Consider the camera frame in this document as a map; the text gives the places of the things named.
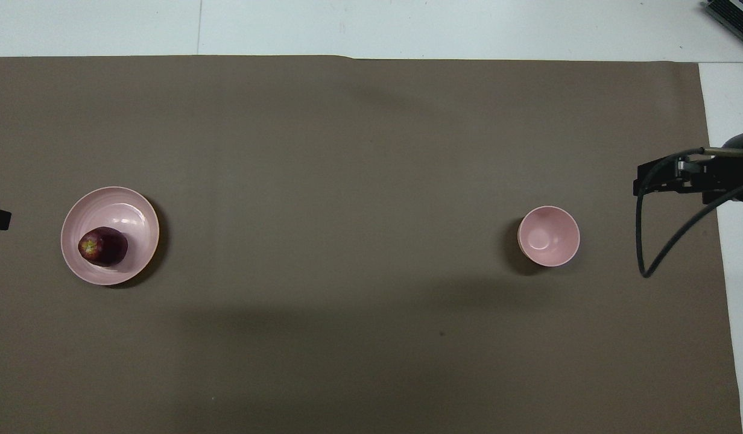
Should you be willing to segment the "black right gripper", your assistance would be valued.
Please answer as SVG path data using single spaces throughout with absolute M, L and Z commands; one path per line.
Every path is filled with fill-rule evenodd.
M 683 187 L 680 189 L 680 178 Z M 639 165 L 639 176 L 633 181 L 633 195 L 639 197 L 656 192 L 702 194 L 702 203 L 708 205 L 731 190 L 743 187 L 743 157 L 712 157 L 711 159 L 681 160 L 667 156 Z

